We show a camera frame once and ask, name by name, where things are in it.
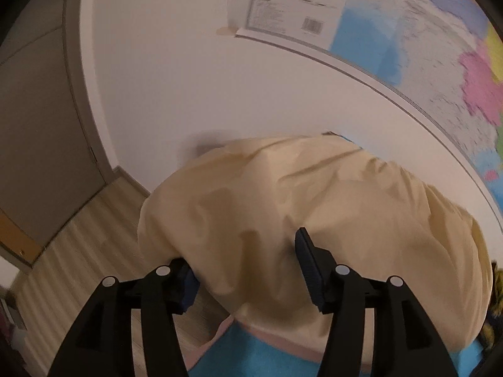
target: beige sheet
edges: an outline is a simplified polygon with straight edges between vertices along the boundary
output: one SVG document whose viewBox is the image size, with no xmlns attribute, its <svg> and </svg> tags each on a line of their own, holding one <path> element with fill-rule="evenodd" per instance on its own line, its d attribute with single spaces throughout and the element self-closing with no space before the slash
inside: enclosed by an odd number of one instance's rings
<svg viewBox="0 0 503 377">
<path fill-rule="evenodd" d="M 204 154 L 147 199 L 138 238 L 152 265 L 183 256 L 239 321 L 323 353 L 331 319 L 311 303 L 295 257 L 301 226 L 362 276 L 403 277 L 450 351 L 474 340 L 492 283 L 475 219 L 337 136 L 247 139 Z"/>
</svg>

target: white wall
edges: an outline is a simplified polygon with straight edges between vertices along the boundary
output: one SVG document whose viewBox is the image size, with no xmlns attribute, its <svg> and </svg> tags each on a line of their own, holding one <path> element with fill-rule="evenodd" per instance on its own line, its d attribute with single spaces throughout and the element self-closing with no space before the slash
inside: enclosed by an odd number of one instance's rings
<svg viewBox="0 0 503 377">
<path fill-rule="evenodd" d="M 0 257 L 0 287 L 9 289 L 18 273 L 19 269 Z"/>
<path fill-rule="evenodd" d="M 91 105 L 100 134 L 148 190 L 189 157 L 228 139 L 331 130 L 397 161 L 466 207 L 492 256 L 503 258 L 494 212 L 436 138 L 341 72 L 260 42 L 217 35 L 227 25 L 227 0 L 82 4 L 89 26 L 82 55 L 89 60 L 86 82 L 95 91 Z"/>
<path fill-rule="evenodd" d="M 82 0 L 80 10 L 80 45 L 82 51 L 82 68 L 86 80 L 87 96 L 92 108 L 96 128 L 100 134 L 100 139 L 107 154 L 108 161 L 112 168 L 119 165 L 115 147 L 110 137 L 105 112 L 101 104 L 100 92 L 97 86 L 97 79 L 94 68 L 94 57 L 92 54 L 92 13 L 94 0 Z"/>
</svg>

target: barcode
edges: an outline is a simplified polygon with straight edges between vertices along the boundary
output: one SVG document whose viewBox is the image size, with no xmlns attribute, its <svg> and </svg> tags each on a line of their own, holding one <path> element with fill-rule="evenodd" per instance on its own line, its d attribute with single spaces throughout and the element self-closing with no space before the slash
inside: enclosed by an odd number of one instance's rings
<svg viewBox="0 0 503 377">
<path fill-rule="evenodd" d="M 304 20 L 304 24 L 302 24 L 302 29 L 312 32 L 316 35 L 321 33 L 321 29 L 323 28 L 323 22 L 315 20 L 313 18 L 306 17 Z"/>
</svg>

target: door hinge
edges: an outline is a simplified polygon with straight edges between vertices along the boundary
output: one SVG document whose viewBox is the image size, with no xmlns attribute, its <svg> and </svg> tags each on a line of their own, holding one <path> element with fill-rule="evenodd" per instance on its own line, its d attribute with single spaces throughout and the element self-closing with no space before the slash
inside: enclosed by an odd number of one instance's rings
<svg viewBox="0 0 503 377">
<path fill-rule="evenodd" d="M 92 148 L 88 147 L 88 149 L 89 149 L 89 153 L 91 155 L 91 159 L 95 162 L 95 164 L 97 164 L 97 158 L 96 158 L 94 152 L 92 151 Z"/>
</svg>

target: world map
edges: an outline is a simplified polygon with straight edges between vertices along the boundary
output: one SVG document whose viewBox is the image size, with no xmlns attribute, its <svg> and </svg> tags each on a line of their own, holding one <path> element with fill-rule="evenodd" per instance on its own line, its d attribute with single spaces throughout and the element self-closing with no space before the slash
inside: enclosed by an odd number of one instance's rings
<svg viewBox="0 0 503 377">
<path fill-rule="evenodd" d="M 475 0 L 255 0 L 248 25 L 320 47 L 406 96 L 503 210 L 503 44 Z"/>
</svg>

